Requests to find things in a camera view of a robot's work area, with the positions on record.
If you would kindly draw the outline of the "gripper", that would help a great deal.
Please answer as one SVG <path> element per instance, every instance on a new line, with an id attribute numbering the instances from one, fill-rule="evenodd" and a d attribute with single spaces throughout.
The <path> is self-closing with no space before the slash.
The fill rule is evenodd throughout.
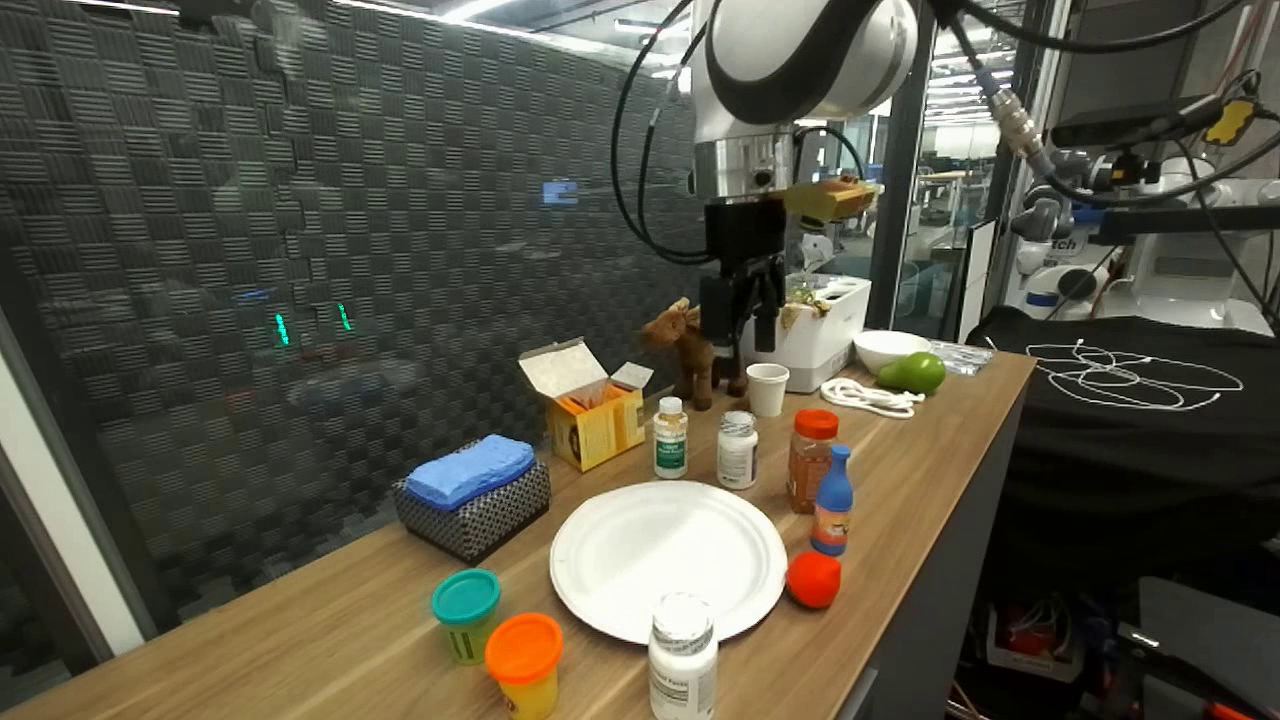
<path id="1" fill-rule="evenodd" d="M 719 264 L 721 275 L 704 275 L 699 283 L 701 336 L 717 347 L 728 347 L 737 337 L 736 287 L 731 277 L 745 266 L 753 347 L 772 354 L 777 345 L 777 322 L 785 299 L 785 250 L 787 213 L 782 199 L 758 199 L 704 206 L 707 251 Z"/>

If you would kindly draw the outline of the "white paper cup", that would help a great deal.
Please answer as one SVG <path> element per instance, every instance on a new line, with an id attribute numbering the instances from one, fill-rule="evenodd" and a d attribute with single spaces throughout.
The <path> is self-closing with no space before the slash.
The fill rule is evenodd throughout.
<path id="1" fill-rule="evenodd" d="M 745 368 L 748 404 L 758 418 L 780 416 L 783 411 L 790 370 L 774 363 L 754 363 Z"/>

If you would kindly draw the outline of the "clear plastic bag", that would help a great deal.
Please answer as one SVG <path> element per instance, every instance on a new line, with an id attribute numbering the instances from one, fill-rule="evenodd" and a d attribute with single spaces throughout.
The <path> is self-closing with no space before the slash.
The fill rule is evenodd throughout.
<path id="1" fill-rule="evenodd" d="M 937 356 L 950 374 L 973 377 L 982 372 L 995 357 L 995 350 L 950 343 L 941 340 L 929 341 L 929 352 Z"/>

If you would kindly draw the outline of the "black and white woven box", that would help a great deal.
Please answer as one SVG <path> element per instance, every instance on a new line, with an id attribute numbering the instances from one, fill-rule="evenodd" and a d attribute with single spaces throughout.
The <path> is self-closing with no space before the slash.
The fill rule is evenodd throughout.
<path id="1" fill-rule="evenodd" d="M 411 534 L 467 564 L 477 564 L 550 507 L 550 474 L 538 456 L 520 479 L 443 512 L 404 492 L 407 477 L 390 492 L 401 524 Z"/>

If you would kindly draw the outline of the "amber jar with orange lid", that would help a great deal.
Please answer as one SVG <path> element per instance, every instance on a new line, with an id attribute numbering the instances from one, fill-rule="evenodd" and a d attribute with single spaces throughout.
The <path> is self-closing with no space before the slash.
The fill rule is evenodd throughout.
<path id="1" fill-rule="evenodd" d="M 838 418 L 822 409 L 803 409 L 794 416 L 788 451 L 787 493 L 797 514 L 813 514 L 820 482 L 832 464 Z"/>

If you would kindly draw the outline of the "white bottle with green label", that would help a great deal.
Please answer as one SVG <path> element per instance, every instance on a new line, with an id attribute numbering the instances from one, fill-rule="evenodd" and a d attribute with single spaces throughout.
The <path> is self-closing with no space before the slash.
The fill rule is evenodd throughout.
<path id="1" fill-rule="evenodd" d="M 680 397 L 659 400 L 653 416 L 653 471 L 658 479 L 685 478 L 689 465 L 689 415 Z"/>

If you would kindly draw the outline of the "yellow tub with orange lid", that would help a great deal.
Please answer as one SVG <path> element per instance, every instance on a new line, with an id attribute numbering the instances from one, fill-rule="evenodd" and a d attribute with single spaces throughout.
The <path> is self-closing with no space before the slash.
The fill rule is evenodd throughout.
<path id="1" fill-rule="evenodd" d="M 559 698 L 564 652 L 561 625 L 540 612 L 521 612 L 495 628 L 485 666 L 500 688 L 509 720 L 549 720 Z"/>

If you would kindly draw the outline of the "blue bottle with orange label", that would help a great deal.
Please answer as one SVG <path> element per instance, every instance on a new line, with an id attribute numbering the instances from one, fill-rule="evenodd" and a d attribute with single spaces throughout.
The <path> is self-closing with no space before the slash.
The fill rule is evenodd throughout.
<path id="1" fill-rule="evenodd" d="M 840 557 L 849 546 L 854 488 L 849 478 L 851 450 L 836 445 L 831 450 L 828 471 L 823 475 L 814 501 L 810 544 L 814 551 Z"/>

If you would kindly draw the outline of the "large white pill bottle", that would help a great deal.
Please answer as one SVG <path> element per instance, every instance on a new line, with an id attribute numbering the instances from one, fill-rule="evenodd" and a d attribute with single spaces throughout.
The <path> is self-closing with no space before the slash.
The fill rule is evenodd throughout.
<path id="1" fill-rule="evenodd" d="M 707 602 L 684 592 L 659 600 L 648 642 L 649 698 L 655 720 L 713 720 L 718 648 Z"/>

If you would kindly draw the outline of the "orange plushie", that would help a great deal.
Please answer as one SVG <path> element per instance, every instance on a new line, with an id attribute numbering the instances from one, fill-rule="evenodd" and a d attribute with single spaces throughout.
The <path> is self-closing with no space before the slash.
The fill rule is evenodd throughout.
<path id="1" fill-rule="evenodd" d="M 806 609 L 828 609 L 842 585 L 842 568 L 837 559 L 809 551 L 795 556 L 787 568 L 785 583 L 790 596 Z"/>

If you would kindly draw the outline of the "white bowl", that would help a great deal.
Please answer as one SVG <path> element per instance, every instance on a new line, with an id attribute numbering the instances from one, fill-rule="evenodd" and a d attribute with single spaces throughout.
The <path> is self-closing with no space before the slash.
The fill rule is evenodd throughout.
<path id="1" fill-rule="evenodd" d="M 872 374 L 910 355 L 931 351 L 931 341 L 901 331 L 863 331 L 852 341 L 858 361 Z"/>

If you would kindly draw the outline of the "dough tub with teal lid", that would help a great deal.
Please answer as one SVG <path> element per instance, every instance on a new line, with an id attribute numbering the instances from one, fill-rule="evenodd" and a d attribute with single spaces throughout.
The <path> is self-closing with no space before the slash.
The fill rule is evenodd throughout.
<path id="1" fill-rule="evenodd" d="M 484 662 L 485 646 L 497 626 L 500 582 L 495 574 L 470 568 L 444 579 L 430 596 L 431 615 L 445 633 L 458 665 Z"/>

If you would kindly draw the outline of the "white and grey robot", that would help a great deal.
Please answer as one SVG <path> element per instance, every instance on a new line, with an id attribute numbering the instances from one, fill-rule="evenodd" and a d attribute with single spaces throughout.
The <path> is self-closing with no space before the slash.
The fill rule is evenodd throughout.
<path id="1" fill-rule="evenodd" d="M 1280 332 L 1280 173 L 1213 179 L 1187 146 L 1146 170 L 1134 158 L 1061 151 L 1057 168 L 1079 193 L 1151 196 L 1138 208 L 1074 202 L 1033 186 L 1007 228 L 1018 241 L 1009 304 L 1034 319 L 1142 316 L 1166 324 Z"/>

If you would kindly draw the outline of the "small white pill bottle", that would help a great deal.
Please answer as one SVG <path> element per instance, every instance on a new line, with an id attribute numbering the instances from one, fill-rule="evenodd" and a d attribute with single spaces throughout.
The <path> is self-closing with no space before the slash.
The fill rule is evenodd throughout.
<path id="1" fill-rule="evenodd" d="M 750 488 L 756 480 L 759 434 L 748 411 L 726 413 L 717 437 L 717 479 L 727 489 Z"/>

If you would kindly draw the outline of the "green pear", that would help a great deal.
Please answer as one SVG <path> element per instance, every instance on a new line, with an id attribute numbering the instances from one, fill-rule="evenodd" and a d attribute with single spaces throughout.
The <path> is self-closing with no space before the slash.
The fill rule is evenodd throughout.
<path id="1" fill-rule="evenodd" d="M 947 375 L 943 361 L 931 352 L 914 352 L 882 366 L 877 384 L 884 389 L 932 396 Z"/>

